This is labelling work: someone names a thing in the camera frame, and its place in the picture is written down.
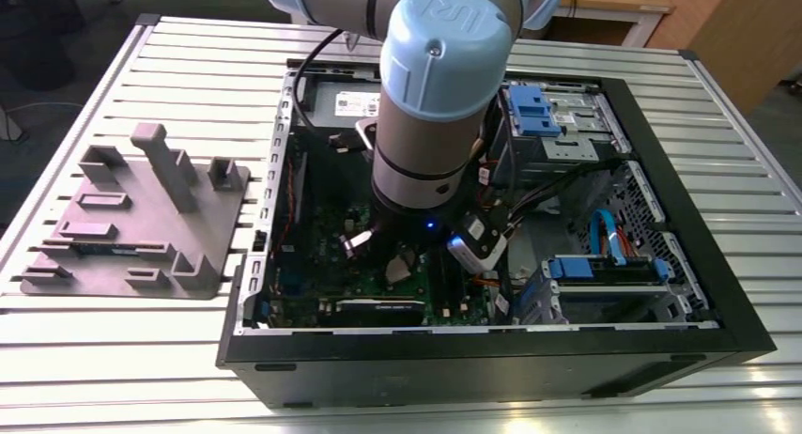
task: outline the metal workbench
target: metal workbench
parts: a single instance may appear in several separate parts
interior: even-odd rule
[[[139,120],[165,124],[169,145],[193,159],[235,157],[253,176],[248,199],[263,192],[285,60],[303,58],[328,30],[149,19],[133,28],[0,241],[0,427],[802,432],[802,197],[704,69],[671,51],[520,42],[510,68],[627,80],[779,348],[751,363],[623,400],[268,411],[215,368],[245,229],[209,301],[23,295],[12,277],[32,263],[29,248],[51,234],[77,187],[77,157],[88,145],[137,156],[128,135]],[[379,49],[363,39],[348,54],[340,40],[320,59],[376,61]],[[256,206],[243,206],[241,223]]]

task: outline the motherboard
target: motherboard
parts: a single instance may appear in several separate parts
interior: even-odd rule
[[[284,251],[276,268],[265,307],[271,324],[283,328],[487,324],[490,291],[444,248],[418,254],[400,245],[387,267],[347,258],[339,237],[360,232],[368,221],[367,204],[312,210],[304,242]]]

